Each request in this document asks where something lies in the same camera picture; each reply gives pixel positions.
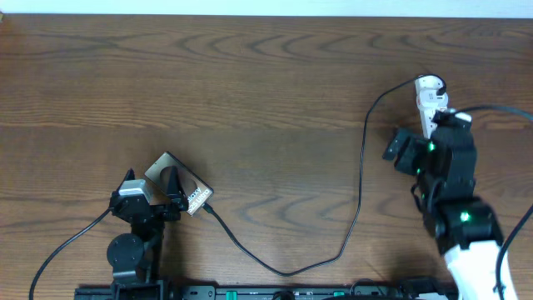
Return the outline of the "Galaxy smartphone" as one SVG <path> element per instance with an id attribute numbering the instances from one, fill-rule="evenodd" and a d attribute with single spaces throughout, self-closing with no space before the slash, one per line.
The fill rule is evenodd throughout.
<path id="1" fill-rule="evenodd" d="M 145 171 L 145 177 L 166 194 L 167 172 L 172 166 L 176 166 L 179 172 L 183 194 L 188 202 L 187 213 L 193 216 L 213 196 L 214 190 L 170 152 L 164 152 Z"/>

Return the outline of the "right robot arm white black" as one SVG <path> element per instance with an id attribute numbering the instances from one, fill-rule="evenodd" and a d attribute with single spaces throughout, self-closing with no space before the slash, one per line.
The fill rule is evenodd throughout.
<path id="1" fill-rule="evenodd" d="M 492 207 L 475 194 L 472 118 L 438 111 L 425 135 L 395 130 L 383 157 L 415 177 L 411 192 L 426 231 L 464 299 L 515 299 L 504 237 Z"/>

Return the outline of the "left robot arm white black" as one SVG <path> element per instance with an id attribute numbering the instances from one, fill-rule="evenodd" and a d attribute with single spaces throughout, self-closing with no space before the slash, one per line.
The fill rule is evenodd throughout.
<path id="1" fill-rule="evenodd" d="M 168 279 L 159 275 L 165 225 L 178 221 L 188 209 L 186 194 L 176 167 L 162 172 L 167 204 L 151 205 L 152 192 L 133 170 L 127 174 L 109 202 L 110 213 L 130 224 L 131 232 L 115 237 L 107 248 L 112 266 L 113 299 L 173 299 L 175 292 Z"/>

